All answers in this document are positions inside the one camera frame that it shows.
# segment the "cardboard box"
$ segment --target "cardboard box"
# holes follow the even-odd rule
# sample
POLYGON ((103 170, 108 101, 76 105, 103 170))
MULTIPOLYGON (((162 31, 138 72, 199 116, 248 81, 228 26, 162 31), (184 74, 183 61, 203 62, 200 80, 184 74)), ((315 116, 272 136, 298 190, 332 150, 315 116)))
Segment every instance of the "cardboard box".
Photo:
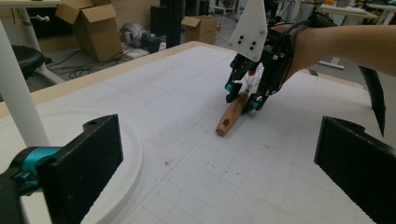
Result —
POLYGON ((215 44, 218 20, 208 16, 184 17, 181 24, 186 26, 185 42, 200 41, 215 44))
POLYGON ((116 10, 105 0, 64 0, 56 16, 73 25, 79 47, 99 62, 122 53, 116 10))

